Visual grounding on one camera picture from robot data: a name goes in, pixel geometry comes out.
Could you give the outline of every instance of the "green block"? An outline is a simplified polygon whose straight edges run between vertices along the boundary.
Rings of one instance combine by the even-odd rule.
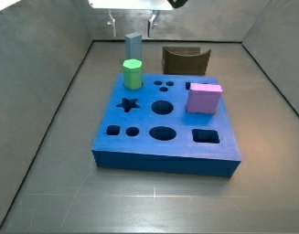
[[[129,90],[141,88],[141,61],[128,59],[122,62],[124,87]]]

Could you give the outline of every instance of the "circular hole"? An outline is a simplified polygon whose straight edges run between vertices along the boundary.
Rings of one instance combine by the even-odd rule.
[[[156,81],[153,81],[153,84],[154,84],[154,85],[161,85],[162,83],[161,83],[160,81],[156,80]]]
[[[154,127],[149,129],[149,136],[158,141],[169,141],[176,137],[176,132],[168,127]]]
[[[125,134],[128,136],[136,136],[138,134],[138,129],[136,127],[130,127],[125,130]]]
[[[166,86],[173,86],[173,82],[172,82],[172,81],[168,81],[168,82],[165,83],[165,85],[166,85]]]
[[[168,88],[166,87],[161,87],[158,90],[160,91],[168,91]]]
[[[173,105],[168,101],[156,101],[150,104],[150,109],[157,114],[168,114],[173,110]]]

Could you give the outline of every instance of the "pink block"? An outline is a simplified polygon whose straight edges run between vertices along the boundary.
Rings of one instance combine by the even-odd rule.
[[[185,111],[213,114],[220,100],[220,93],[221,87],[217,84],[190,83]]]

